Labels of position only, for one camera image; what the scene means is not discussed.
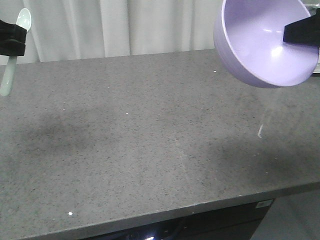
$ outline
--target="white curtain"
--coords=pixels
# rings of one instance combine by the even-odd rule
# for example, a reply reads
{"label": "white curtain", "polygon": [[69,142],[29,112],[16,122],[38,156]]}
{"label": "white curtain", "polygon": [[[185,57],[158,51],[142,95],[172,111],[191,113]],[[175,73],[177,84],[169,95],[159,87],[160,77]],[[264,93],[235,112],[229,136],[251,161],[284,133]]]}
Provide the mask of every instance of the white curtain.
{"label": "white curtain", "polygon": [[[222,0],[0,0],[0,19],[32,14],[18,63],[212,49]],[[8,57],[0,56],[0,65]]]}

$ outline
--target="bowl rim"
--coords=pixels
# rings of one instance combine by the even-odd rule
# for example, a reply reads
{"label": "bowl rim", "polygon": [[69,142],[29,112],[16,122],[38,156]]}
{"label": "bowl rim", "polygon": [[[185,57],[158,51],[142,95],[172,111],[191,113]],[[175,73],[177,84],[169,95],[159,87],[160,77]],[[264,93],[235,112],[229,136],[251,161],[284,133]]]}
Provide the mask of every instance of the bowl rim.
{"label": "bowl rim", "polygon": [[[241,64],[241,66],[243,66],[243,68],[248,71],[252,76],[254,76],[255,78],[257,78],[258,80],[262,81],[262,82],[265,82],[265,83],[268,83],[270,85],[274,85],[274,86],[277,86],[277,87],[290,87],[290,86],[294,86],[294,85],[297,85],[297,84],[300,84],[300,83],[297,83],[297,84],[278,84],[276,82],[273,82],[273,81],[270,81],[270,80],[266,80],[264,77],[260,77],[259,75],[253,73],[251,70],[249,70],[247,67],[245,67],[244,63],[240,60],[240,58],[238,57],[236,51],[234,50],[232,44],[231,44],[231,41],[229,39],[229,36],[228,36],[228,33],[227,33],[227,28],[226,28],[226,21],[225,21],[225,10],[226,10],[226,3],[227,1],[229,0],[223,0],[222,2],[222,9],[221,9],[221,18],[222,18],[222,29],[223,29],[223,33],[224,33],[224,36],[225,36],[225,39],[226,39],[226,42],[230,48],[230,50],[232,51],[233,55],[235,56],[235,58],[238,60],[238,62]],[[310,12],[308,11],[308,9],[306,8],[306,6],[303,4],[303,2],[301,0],[297,0],[301,6],[304,8],[305,12],[307,13],[307,17],[310,17],[311,14]]]}

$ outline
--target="gray countertop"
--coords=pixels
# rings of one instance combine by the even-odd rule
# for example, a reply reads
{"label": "gray countertop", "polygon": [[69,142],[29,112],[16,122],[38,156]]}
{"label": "gray countertop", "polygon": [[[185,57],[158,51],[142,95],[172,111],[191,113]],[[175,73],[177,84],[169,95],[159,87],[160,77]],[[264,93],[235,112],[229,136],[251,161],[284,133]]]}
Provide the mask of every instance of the gray countertop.
{"label": "gray countertop", "polygon": [[0,98],[0,160],[2,240],[81,239],[317,189],[320,79],[251,87],[214,50],[20,64]]}

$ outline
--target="white spoon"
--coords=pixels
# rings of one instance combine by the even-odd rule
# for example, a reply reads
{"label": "white spoon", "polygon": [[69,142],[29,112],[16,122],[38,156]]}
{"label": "white spoon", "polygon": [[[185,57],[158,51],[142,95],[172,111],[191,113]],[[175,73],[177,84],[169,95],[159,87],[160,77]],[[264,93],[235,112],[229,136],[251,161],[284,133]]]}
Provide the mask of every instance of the white spoon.
{"label": "white spoon", "polygon": [[[31,13],[27,8],[21,9],[15,24],[26,29],[26,32],[30,30]],[[2,83],[0,86],[0,95],[2,96],[8,96],[11,92],[12,84],[14,81],[14,74],[15,74],[16,65],[17,65],[17,58],[18,58],[17,56],[10,56],[8,63],[6,64],[3,78],[2,78]]]}

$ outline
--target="purple bowl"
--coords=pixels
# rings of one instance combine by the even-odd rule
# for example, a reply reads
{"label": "purple bowl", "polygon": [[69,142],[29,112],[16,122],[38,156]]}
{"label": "purple bowl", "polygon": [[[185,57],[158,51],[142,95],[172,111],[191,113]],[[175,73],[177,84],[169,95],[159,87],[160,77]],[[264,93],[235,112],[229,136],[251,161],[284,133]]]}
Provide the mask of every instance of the purple bowl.
{"label": "purple bowl", "polygon": [[242,82],[260,88],[294,86],[313,73],[319,48],[283,42],[284,29],[308,17],[300,0],[223,0],[214,46]]}

